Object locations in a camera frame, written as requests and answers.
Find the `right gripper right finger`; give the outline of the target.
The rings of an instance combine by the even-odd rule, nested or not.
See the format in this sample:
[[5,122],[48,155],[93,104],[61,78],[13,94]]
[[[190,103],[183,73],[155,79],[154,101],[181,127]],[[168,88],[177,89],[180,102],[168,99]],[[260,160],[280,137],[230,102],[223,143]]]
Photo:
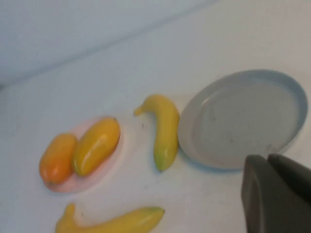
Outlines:
[[311,202],[311,169],[281,154],[269,154],[268,162],[299,197]]

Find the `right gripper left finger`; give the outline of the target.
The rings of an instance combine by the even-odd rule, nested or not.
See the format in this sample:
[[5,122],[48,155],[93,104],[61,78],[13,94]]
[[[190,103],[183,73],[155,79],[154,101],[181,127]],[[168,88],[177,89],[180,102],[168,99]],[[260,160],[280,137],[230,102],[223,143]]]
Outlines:
[[311,231],[311,203],[288,187],[268,158],[261,155],[246,157],[241,197],[249,233]]

